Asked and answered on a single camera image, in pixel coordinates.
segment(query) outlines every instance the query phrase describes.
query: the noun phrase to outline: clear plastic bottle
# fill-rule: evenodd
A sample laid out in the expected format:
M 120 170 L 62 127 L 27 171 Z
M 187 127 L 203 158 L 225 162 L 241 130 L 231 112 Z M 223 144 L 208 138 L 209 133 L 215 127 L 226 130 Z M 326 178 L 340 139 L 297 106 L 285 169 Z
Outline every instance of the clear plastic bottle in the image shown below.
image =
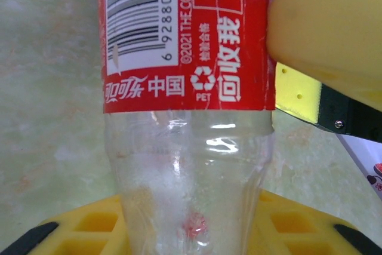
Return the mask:
M 269 1 L 98 0 L 106 152 L 133 255 L 246 254 L 272 158 Z
M 245 254 L 272 158 L 270 111 L 106 114 L 133 254 Z

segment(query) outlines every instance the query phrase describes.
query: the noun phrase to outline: green marble surface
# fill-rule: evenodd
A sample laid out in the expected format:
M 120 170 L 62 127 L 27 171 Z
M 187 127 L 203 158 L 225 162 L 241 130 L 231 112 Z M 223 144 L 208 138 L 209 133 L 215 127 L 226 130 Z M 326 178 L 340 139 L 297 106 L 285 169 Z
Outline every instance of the green marble surface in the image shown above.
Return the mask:
M 113 195 L 103 146 L 97 0 L 0 0 L 0 250 Z M 382 202 L 336 136 L 275 113 L 265 188 L 382 245 Z

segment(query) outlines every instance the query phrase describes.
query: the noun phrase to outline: yellow grid stand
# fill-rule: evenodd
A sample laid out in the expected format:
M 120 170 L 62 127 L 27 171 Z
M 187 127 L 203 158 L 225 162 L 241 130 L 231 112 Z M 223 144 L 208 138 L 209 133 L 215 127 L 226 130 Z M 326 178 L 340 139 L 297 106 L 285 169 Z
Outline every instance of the yellow grid stand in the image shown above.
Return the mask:
M 59 226 L 29 255 L 131 255 L 117 195 L 41 224 L 48 222 L 57 222 Z M 336 224 L 354 228 L 344 220 L 262 191 L 248 254 L 363 254 L 336 231 Z

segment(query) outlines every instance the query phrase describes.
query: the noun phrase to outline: bottle label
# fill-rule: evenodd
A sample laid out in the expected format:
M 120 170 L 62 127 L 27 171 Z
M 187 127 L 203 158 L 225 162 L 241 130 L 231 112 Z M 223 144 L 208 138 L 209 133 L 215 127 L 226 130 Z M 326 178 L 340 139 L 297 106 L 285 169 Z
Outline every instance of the bottle label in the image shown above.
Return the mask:
M 270 0 L 98 0 L 104 112 L 275 107 Z

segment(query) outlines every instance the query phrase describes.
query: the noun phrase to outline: yellow object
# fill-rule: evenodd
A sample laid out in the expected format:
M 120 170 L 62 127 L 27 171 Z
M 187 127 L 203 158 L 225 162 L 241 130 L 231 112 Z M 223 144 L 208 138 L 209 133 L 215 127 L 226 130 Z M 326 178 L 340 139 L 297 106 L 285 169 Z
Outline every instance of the yellow object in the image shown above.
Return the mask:
M 277 61 L 382 111 L 382 0 L 274 0 Z
M 303 121 L 317 124 L 321 83 L 278 63 L 276 66 L 276 107 Z
M 47 222 L 59 226 L 29 255 L 131 255 L 118 196 L 43 223 Z M 262 191 L 248 255 L 359 255 L 334 224 L 354 228 L 344 220 Z

